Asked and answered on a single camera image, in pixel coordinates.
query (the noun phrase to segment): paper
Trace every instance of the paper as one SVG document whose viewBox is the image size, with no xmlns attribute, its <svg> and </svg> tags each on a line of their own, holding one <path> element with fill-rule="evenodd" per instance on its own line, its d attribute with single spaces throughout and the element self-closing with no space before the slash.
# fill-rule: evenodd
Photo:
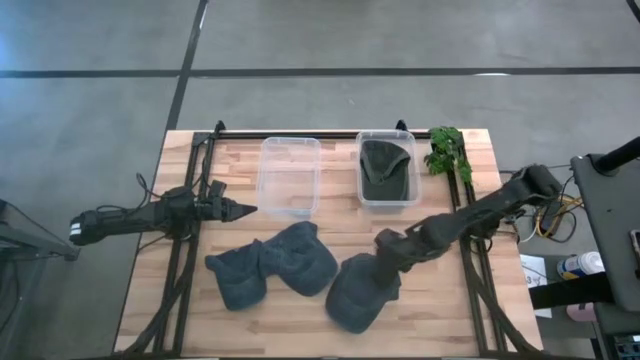
<svg viewBox="0 0 640 360">
<path fill-rule="evenodd" d="M 547 271 L 544 267 L 544 258 L 529 255 L 520 255 L 520 263 L 524 270 L 527 286 L 547 285 Z M 539 309 L 535 311 L 536 316 L 551 318 L 551 309 Z"/>
</svg>

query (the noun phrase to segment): gray towel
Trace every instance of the gray towel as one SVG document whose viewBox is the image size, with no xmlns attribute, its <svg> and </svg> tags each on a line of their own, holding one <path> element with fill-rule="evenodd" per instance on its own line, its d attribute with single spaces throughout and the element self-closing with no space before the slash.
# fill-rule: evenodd
<svg viewBox="0 0 640 360">
<path fill-rule="evenodd" d="M 381 288 L 373 280 L 375 264 L 376 257 L 371 254 L 358 254 L 343 261 L 327 295 L 325 308 L 329 317 L 349 332 L 364 332 L 387 301 L 398 300 L 400 276 Z"/>
<path fill-rule="evenodd" d="M 267 293 L 267 282 L 258 271 L 263 244 L 251 244 L 204 258 L 207 269 L 216 274 L 218 288 L 227 309 L 243 310 L 259 303 Z"/>
<path fill-rule="evenodd" d="M 260 254 L 260 272 L 264 277 L 279 275 L 301 295 L 316 295 L 338 271 L 336 259 L 317 234 L 316 224 L 303 221 L 265 241 Z"/>
</svg>

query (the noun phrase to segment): green plant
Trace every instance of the green plant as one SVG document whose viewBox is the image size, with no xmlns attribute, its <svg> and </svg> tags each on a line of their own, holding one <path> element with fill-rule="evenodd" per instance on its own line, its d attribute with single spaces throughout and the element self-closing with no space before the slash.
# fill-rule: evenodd
<svg viewBox="0 0 640 360">
<path fill-rule="evenodd" d="M 429 173 L 438 175 L 454 170 L 457 166 L 462 181 L 471 182 L 471 166 L 461 153 L 462 133 L 454 127 L 447 126 L 433 128 L 429 132 L 433 151 L 424 158 Z"/>
</svg>

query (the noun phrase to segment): gray floor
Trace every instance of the gray floor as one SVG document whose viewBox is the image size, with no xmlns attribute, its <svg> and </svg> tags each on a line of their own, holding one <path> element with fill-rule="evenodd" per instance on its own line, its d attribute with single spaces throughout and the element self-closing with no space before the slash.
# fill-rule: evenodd
<svg viewBox="0 0 640 360">
<path fill-rule="evenodd" d="M 179 69 L 196 6 L 2 0 L 0 71 Z M 217 0 L 193 67 L 632 66 L 638 36 L 624 0 Z M 175 87 L 172 78 L 0 80 L 0 198 L 61 236 L 82 210 L 134 206 L 135 173 L 153 177 Z M 637 136 L 638 93 L 635 75 L 191 79 L 178 128 L 486 127 L 500 167 L 517 169 Z M 593 249 L 578 217 L 570 243 L 534 239 L 522 252 Z M 75 263 L 49 260 L 16 358 L 109 353 L 135 238 L 85 247 Z M 545 346 L 583 354 L 561 335 Z"/>
</svg>

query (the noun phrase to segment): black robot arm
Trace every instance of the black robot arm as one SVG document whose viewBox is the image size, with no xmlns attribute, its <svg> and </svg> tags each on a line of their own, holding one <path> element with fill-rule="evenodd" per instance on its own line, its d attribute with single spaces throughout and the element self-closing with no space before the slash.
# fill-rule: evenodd
<svg viewBox="0 0 640 360">
<path fill-rule="evenodd" d="M 222 197 L 225 188 L 225 183 L 214 180 L 204 201 L 198 201 L 191 188 L 179 186 L 139 208 L 85 211 L 71 220 L 69 240 L 82 246 L 110 235 L 146 231 L 162 231 L 168 238 L 180 240 L 190 236 L 195 220 L 228 222 L 257 210 Z"/>
<path fill-rule="evenodd" d="M 407 272 L 415 263 L 441 256 L 463 234 L 490 238 L 503 217 L 523 205 L 540 206 L 557 199 L 561 188 L 545 166 L 531 165 L 499 190 L 455 213 L 430 216 L 406 229 L 404 235 L 385 229 L 375 239 L 374 279 L 381 286 L 390 284 L 398 271 Z"/>
</svg>

